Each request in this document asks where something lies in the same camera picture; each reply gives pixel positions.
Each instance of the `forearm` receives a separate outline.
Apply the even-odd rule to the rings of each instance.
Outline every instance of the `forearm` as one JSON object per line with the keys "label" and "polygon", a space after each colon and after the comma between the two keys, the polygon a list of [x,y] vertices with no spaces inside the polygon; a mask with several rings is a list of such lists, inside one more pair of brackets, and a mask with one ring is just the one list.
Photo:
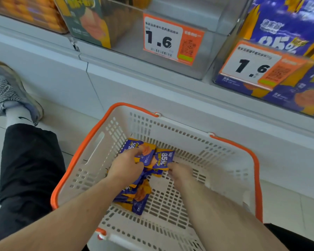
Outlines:
{"label": "forearm", "polygon": [[196,180],[186,183],[180,193],[207,251],[287,251],[251,213]]}
{"label": "forearm", "polygon": [[0,241],[0,250],[81,251],[121,185],[105,178],[62,207]]}

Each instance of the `floor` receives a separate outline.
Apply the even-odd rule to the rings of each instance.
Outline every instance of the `floor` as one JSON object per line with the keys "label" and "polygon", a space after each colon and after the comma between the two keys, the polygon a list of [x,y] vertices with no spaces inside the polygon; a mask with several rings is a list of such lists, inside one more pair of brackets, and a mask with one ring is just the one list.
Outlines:
{"label": "floor", "polygon": [[[58,135],[65,163],[68,165],[79,144],[98,120],[49,101],[37,97],[36,99],[42,104],[46,113],[39,127]],[[0,117],[0,155],[4,128],[5,118]],[[261,188],[265,223],[281,226],[314,240],[314,199],[265,181],[261,182]],[[98,241],[96,236],[90,240],[89,247],[91,251],[125,250],[111,242]]]}

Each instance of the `white plastic basket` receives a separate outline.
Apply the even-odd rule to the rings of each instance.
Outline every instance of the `white plastic basket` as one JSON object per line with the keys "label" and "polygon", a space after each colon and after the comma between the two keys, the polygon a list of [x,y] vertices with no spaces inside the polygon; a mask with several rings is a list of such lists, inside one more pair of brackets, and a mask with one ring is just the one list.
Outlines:
{"label": "white plastic basket", "polygon": [[[193,167],[197,181],[249,209],[262,221],[259,162],[249,149],[143,108],[117,103],[91,130],[53,192],[54,209],[105,177],[127,138],[175,150],[174,160]],[[204,250],[180,194],[164,173],[150,177],[152,193],[141,216],[112,204],[99,224],[100,239],[130,250]]]}

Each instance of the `price tag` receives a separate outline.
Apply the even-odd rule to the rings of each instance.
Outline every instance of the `price tag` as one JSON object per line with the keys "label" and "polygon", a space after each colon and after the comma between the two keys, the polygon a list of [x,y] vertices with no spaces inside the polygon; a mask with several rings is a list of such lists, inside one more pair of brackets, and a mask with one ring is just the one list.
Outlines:
{"label": "price tag", "polygon": [[306,62],[304,58],[240,41],[220,73],[248,84],[273,90]]}
{"label": "price tag", "polygon": [[205,32],[144,14],[144,50],[192,65]]}

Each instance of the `shoe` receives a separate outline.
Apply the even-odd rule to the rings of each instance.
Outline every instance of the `shoe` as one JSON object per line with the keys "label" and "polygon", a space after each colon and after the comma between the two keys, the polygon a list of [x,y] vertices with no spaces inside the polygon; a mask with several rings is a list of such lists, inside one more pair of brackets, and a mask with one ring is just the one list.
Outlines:
{"label": "shoe", "polygon": [[5,116],[6,109],[17,105],[29,110],[35,126],[43,118],[42,106],[26,92],[19,75],[0,62],[0,116]]}

